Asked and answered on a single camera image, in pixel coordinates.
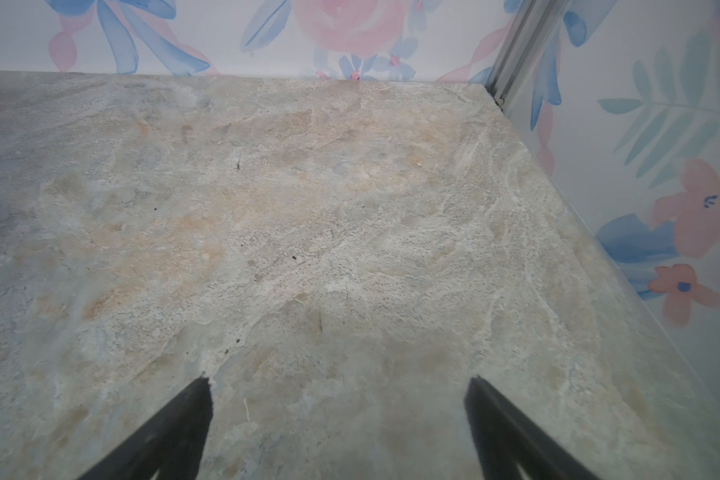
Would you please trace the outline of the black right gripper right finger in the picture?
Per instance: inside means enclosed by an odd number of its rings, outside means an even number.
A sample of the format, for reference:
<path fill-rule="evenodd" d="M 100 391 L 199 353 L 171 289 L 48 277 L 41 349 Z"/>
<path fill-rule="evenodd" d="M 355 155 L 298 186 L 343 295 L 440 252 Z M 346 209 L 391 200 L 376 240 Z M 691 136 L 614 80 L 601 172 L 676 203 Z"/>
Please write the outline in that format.
<path fill-rule="evenodd" d="M 597 479 L 487 380 L 470 379 L 464 407 L 485 479 Z"/>

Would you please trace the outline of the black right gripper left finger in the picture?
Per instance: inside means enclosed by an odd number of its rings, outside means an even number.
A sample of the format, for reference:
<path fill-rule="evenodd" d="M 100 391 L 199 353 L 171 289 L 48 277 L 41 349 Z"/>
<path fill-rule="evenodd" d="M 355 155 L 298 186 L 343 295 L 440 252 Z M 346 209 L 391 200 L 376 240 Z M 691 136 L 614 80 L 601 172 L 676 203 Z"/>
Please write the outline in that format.
<path fill-rule="evenodd" d="M 209 379 L 171 399 L 83 479 L 195 479 L 213 418 Z"/>

